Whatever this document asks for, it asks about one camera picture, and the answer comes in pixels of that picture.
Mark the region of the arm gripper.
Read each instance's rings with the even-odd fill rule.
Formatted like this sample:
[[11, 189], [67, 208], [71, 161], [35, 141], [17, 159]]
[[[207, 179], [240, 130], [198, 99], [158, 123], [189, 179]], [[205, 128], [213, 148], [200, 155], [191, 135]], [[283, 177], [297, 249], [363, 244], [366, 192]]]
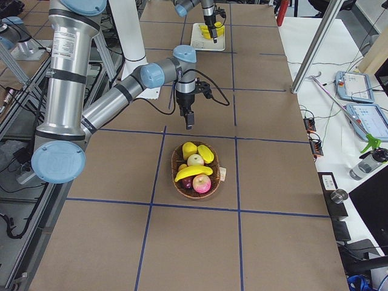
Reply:
[[195, 95], [189, 93], [181, 93], [175, 91], [176, 93], [176, 102], [179, 106], [180, 116], [185, 117], [186, 129], [190, 130], [195, 124], [195, 114], [191, 108], [192, 104], [195, 102]]
[[216, 15], [213, 13], [212, 15], [204, 15], [205, 25], [209, 28], [209, 35], [213, 39], [214, 43], [218, 42], [218, 32], [215, 26], [216, 24]]

